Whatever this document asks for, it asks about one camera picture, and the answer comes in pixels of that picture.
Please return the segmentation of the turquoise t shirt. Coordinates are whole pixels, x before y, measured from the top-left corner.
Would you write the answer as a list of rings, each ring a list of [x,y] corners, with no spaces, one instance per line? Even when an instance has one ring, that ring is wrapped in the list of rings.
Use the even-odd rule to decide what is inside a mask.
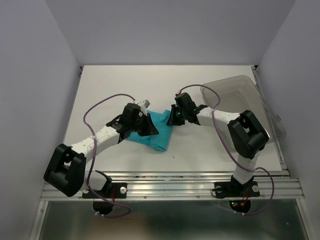
[[[147,112],[150,114],[152,122],[159,134],[139,136],[136,132],[132,132],[126,140],[148,146],[158,152],[165,152],[168,149],[173,132],[173,127],[167,125],[171,112],[169,110],[165,110],[163,113],[150,110]]]

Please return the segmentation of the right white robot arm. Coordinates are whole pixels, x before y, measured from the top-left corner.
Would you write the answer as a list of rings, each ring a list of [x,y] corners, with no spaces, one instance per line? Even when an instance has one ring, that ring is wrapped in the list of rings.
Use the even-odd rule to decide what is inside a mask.
[[[167,125],[182,126],[189,122],[214,127],[227,154],[232,155],[230,147],[237,152],[237,158],[232,158],[236,167],[231,179],[226,184],[218,183],[217,193],[238,196],[252,190],[258,156],[269,141],[268,132],[255,114],[250,110],[231,113],[196,105],[186,92],[176,94],[174,100]]]

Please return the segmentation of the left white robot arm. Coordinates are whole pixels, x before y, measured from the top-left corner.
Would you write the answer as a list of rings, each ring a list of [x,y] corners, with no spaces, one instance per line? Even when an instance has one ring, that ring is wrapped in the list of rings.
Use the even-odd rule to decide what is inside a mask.
[[[122,114],[107,123],[101,130],[78,143],[58,145],[44,173],[44,180],[67,197],[80,190],[93,189],[100,197],[111,193],[111,178],[100,171],[89,173],[86,165],[107,148],[128,138],[131,133],[140,136],[158,135],[151,115],[147,113],[148,100],[128,103]]]

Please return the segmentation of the clear plastic bin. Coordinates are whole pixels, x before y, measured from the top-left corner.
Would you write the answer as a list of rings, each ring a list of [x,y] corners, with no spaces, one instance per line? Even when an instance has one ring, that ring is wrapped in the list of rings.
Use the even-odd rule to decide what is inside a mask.
[[[282,140],[286,131],[280,118],[258,91],[254,82],[246,75],[238,75],[205,83],[200,88],[204,104],[217,110],[230,113],[252,111],[269,134],[268,143]]]

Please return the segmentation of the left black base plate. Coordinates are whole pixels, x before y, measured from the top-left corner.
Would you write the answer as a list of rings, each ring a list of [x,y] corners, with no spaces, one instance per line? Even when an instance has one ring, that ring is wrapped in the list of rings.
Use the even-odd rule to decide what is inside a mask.
[[[126,182],[107,183],[101,190],[94,190],[98,195],[106,199],[126,199],[127,198]]]

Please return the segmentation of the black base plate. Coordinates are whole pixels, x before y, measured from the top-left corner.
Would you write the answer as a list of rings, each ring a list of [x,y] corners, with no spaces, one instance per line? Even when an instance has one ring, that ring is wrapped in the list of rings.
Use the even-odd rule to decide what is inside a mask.
[[[224,198],[242,198],[242,197],[259,197],[260,190],[256,181],[246,183],[232,183],[231,181],[215,182],[211,195],[217,199]]]
[[[98,195],[106,199],[126,199],[127,198],[126,182],[107,183],[101,190],[94,190]]]

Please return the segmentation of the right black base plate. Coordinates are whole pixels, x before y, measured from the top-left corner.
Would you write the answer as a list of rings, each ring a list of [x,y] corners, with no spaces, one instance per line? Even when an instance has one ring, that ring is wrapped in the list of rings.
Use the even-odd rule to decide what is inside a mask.
[[[242,198],[242,197],[259,197],[260,190],[256,181],[246,183],[232,183],[231,181],[215,182],[211,195],[217,199],[224,198]]]

